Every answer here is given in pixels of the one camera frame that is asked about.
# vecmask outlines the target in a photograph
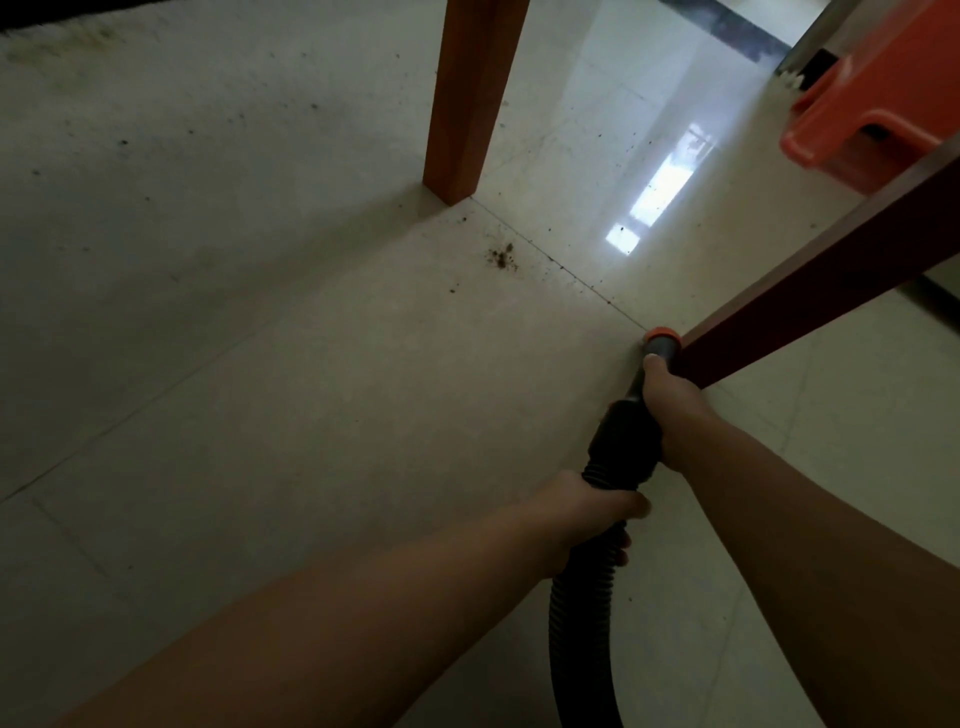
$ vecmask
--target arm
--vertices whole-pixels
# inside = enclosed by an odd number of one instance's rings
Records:
[[[316,566],[280,579],[61,725],[391,725],[541,579],[562,570],[572,546],[646,515],[649,505],[640,494],[597,491],[559,473],[525,503],[341,570]]]
[[[960,570],[723,422],[662,359],[644,368],[665,462],[690,484],[824,723],[956,725]]]

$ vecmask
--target glossy floor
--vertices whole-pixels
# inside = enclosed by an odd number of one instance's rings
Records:
[[[0,40],[3,725],[311,554],[581,465],[644,328],[691,327],[858,202],[780,154],[791,93],[662,3],[535,0],[480,188],[445,209],[419,186],[443,13],[214,0]],[[960,563],[960,339],[911,302],[710,396]],[[817,725],[684,484],[647,490],[626,724]],[[546,595],[404,725],[556,724]]]

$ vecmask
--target tile grout line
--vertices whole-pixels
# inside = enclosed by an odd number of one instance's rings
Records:
[[[286,309],[284,309],[284,312],[281,313],[280,316],[283,316],[284,313],[286,313]],[[211,357],[210,357],[209,359],[207,359],[206,361],[201,362],[200,364],[198,364],[196,367],[194,367],[193,369],[191,369],[189,372],[187,372],[185,375],[183,375],[182,377],[180,377],[180,378],[177,379],[176,381],[172,382],[171,384],[167,385],[166,387],[163,387],[159,392],[157,392],[156,394],[148,397],[147,399],[145,399],[144,401],[142,401],[140,404],[136,405],[130,412],[128,412],[128,413],[127,413],[126,415],[124,415],[123,417],[121,417],[119,420],[117,420],[117,421],[116,421],[115,423],[113,423],[112,425],[108,425],[108,426],[104,427],[104,429],[100,430],[100,432],[96,433],[95,435],[91,435],[90,437],[88,437],[86,440],[84,440],[82,443],[80,443],[72,452],[69,452],[68,454],[64,455],[60,460],[58,460],[56,463],[54,463],[53,465],[51,465],[49,468],[47,468],[46,470],[42,471],[41,473],[35,475],[35,476],[32,477],[30,480],[28,480],[26,483],[24,483],[23,485],[18,486],[17,488],[13,489],[10,493],[6,494],[5,496],[0,497],[0,505],[3,505],[4,503],[6,503],[6,502],[7,502],[8,500],[10,500],[11,498],[13,498],[13,497],[15,497],[15,496],[19,496],[21,493],[24,493],[25,491],[27,491],[27,490],[29,490],[30,488],[32,488],[32,487],[33,487],[34,485],[36,485],[40,480],[42,480],[44,477],[46,477],[47,475],[49,475],[50,473],[52,473],[54,470],[56,470],[57,468],[59,468],[61,465],[63,465],[64,463],[66,463],[66,462],[69,461],[69,460],[72,460],[74,457],[76,457],[77,455],[79,455],[81,452],[83,452],[83,451],[86,450],[87,448],[90,448],[90,447],[92,447],[93,445],[95,445],[98,441],[100,441],[101,439],[103,439],[104,437],[106,437],[107,435],[109,435],[109,434],[110,434],[113,430],[115,430],[117,427],[119,427],[120,425],[123,425],[123,424],[125,424],[126,422],[128,422],[129,420],[133,419],[136,415],[140,414],[140,412],[142,412],[143,410],[145,410],[145,409],[146,409],[147,407],[149,407],[151,404],[153,404],[154,402],[156,402],[156,401],[159,400],[160,398],[162,398],[162,397],[166,396],[167,394],[169,394],[170,392],[172,392],[174,389],[176,389],[177,387],[179,387],[181,384],[183,384],[183,383],[184,383],[185,381],[187,381],[188,379],[193,378],[193,376],[195,376],[196,374],[198,374],[198,373],[201,372],[202,370],[206,369],[206,368],[207,368],[208,366],[210,366],[211,364],[215,363],[215,362],[216,362],[217,360],[219,360],[221,357],[223,357],[223,356],[227,355],[228,353],[232,352],[234,349],[236,349],[237,347],[239,347],[241,344],[243,344],[244,342],[246,342],[248,339],[254,337],[257,333],[259,333],[260,331],[262,331],[264,328],[266,328],[266,327],[269,326],[270,324],[275,323],[276,320],[277,320],[277,319],[272,319],[271,321],[263,324],[263,326],[256,327],[256,328],[254,328],[252,331],[249,331],[248,333],[244,334],[244,335],[241,336],[239,339],[237,339],[236,341],[234,341],[232,344],[229,344],[228,346],[226,346],[222,351],[214,354],[213,356],[211,356]]]
[[[790,442],[790,437],[793,435],[794,425],[797,423],[797,419],[800,417],[800,401],[806,392],[806,385],[810,378],[810,370],[813,368],[813,354],[817,350],[817,346],[820,343],[820,329],[817,329],[813,334],[813,341],[810,342],[810,353],[806,358],[806,366],[804,366],[804,376],[800,380],[800,387],[797,389],[797,399],[793,403],[793,410],[790,412],[790,419],[787,420],[786,430],[783,432],[783,446],[780,448],[781,452],[779,453],[780,457],[783,457],[783,454],[786,452],[787,443]]]
[[[127,590],[125,590],[125,589],[117,582],[116,579],[114,579],[112,576],[110,576],[110,574],[107,572],[106,569],[104,569],[104,567],[100,564],[100,562],[98,562],[95,558],[93,558],[92,555],[90,555],[89,551],[87,551],[87,550],[83,547],[83,545],[80,543],[80,539],[78,539],[78,538],[74,535],[73,531],[71,531],[69,528],[67,528],[67,526],[66,526],[65,523],[63,523],[60,519],[58,519],[56,516],[54,516],[46,507],[44,507],[43,503],[41,503],[41,502],[39,501],[39,499],[37,499],[37,498],[35,498],[35,497],[32,497],[32,498],[30,498],[30,502],[31,502],[32,505],[35,507],[35,509],[40,512],[40,515],[42,515],[43,518],[45,518],[48,522],[50,522],[50,523],[58,530],[58,532],[59,532],[60,535],[63,537],[63,539],[64,539],[68,544],[70,544],[73,548],[75,548],[75,549],[80,553],[81,556],[83,556],[84,560],[93,568],[93,570],[96,571],[98,574],[100,574],[101,576],[103,576],[103,577],[107,580],[107,582],[108,582],[109,585],[112,587],[114,593],[115,593],[116,596],[120,599],[120,601],[122,601],[124,604],[126,604],[127,607],[130,608],[130,610],[131,610],[139,619],[141,619],[141,620],[144,622],[144,624],[146,624],[147,626],[149,626],[151,629],[153,629],[154,631],[156,631],[156,632],[157,632],[159,635],[161,635],[161,636],[165,634],[165,630],[164,630],[163,626],[160,625],[160,624],[157,624],[156,622],[154,622],[154,621],[150,618],[150,616],[147,615],[147,614],[140,608],[140,605],[137,604],[136,600],[133,599],[133,598],[127,593]]]
[[[580,283],[581,285],[583,285],[588,291],[590,291],[591,293],[595,294],[597,298],[599,298],[599,299],[600,299],[601,301],[603,301],[603,302],[606,302],[607,305],[612,306],[613,309],[614,309],[617,313],[619,313],[621,316],[623,316],[623,317],[624,317],[627,321],[629,321],[631,324],[633,324],[634,326],[640,328],[640,329],[643,330],[643,331],[646,331],[646,330],[647,330],[647,328],[646,328],[643,324],[641,324],[639,321],[635,320],[630,314],[628,314],[626,311],[624,311],[622,308],[620,308],[616,303],[614,303],[613,301],[610,301],[609,299],[605,298],[605,297],[603,296],[603,294],[601,294],[598,290],[596,290],[592,285],[590,285],[589,283],[587,283],[585,280],[583,280],[583,279],[581,279],[579,276],[577,276],[577,275],[576,275],[573,271],[571,271],[569,268],[567,268],[566,266],[561,265],[560,262],[559,262],[555,257],[552,257],[552,256],[548,255],[547,252],[546,252],[543,248],[541,248],[539,245],[537,245],[537,243],[535,243],[535,242],[534,242],[533,240],[531,240],[529,237],[527,237],[526,235],[524,235],[522,232],[520,232],[519,230],[517,230],[513,225],[511,225],[511,224],[508,223],[506,220],[504,220],[503,218],[501,218],[501,217],[500,217],[499,215],[497,215],[495,212],[492,212],[487,206],[485,206],[483,203],[481,203],[479,200],[477,200],[477,199],[476,199],[475,197],[473,197],[472,195],[470,196],[470,199],[473,200],[478,207],[480,207],[480,208],[483,209],[485,212],[487,212],[487,213],[488,213],[494,220],[496,220],[498,223],[500,223],[501,225],[505,226],[508,230],[512,231],[512,232],[513,232],[515,235],[517,235],[521,240],[525,240],[534,250],[536,250],[538,253],[540,253],[541,255],[543,255],[543,257],[545,257],[548,261],[550,261],[550,262],[552,262],[552,263],[556,263],[557,266],[559,266],[565,273],[568,273],[571,278],[573,278],[573,279],[576,280],[578,283]]]
[[[740,587],[740,592],[733,601],[731,610],[730,627],[727,628],[727,634],[723,639],[723,646],[720,647],[720,654],[717,656],[717,667],[713,671],[713,677],[710,680],[710,687],[707,689],[707,698],[704,700],[704,709],[700,713],[700,719],[697,720],[697,728],[703,728],[704,721],[707,720],[707,714],[710,710],[710,704],[713,702],[713,694],[716,692],[717,683],[720,680],[720,669],[723,667],[723,659],[727,654],[727,647],[730,646],[730,637],[733,634],[733,627],[736,625],[736,617],[739,613],[740,602],[743,601],[743,595],[747,592],[747,585],[744,583]]]
[[[40,514],[60,532],[60,535],[63,537],[63,539],[80,552],[84,560],[93,568],[94,571],[99,573],[106,580],[112,582],[112,579],[110,579],[110,576],[107,573],[107,570],[104,569],[96,559],[90,556],[89,553],[87,553],[86,549],[80,545],[80,541],[77,539],[77,537],[73,535],[73,532],[69,528],[67,528],[60,521],[60,519],[55,518],[53,514],[51,514],[50,511],[44,508],[43,504],[36,498],[34,497],[30,498],[30,502],[33,504],[35,509],[39,511]]]

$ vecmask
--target wooden table leg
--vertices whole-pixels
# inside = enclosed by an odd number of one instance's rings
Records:
[[[675,370],[701,387],[960,253],[960,134],[684,337]]]
[[[448,205],[480,181],[529,2],[446,2],[423,183]]]

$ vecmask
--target vacuum hose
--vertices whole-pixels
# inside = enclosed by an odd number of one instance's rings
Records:
[[[654,328],[643,355],[669,367],[680,336]],[[614,402],[588,450],[583,479],[594,488],[635,491],[660,461],[660,427],[643,403],[643,367],[622,400]],[[625,522],[570,550],[550,593],[550,672],[564,728],[622,728],[610,669],[610,603],[613,570]]]

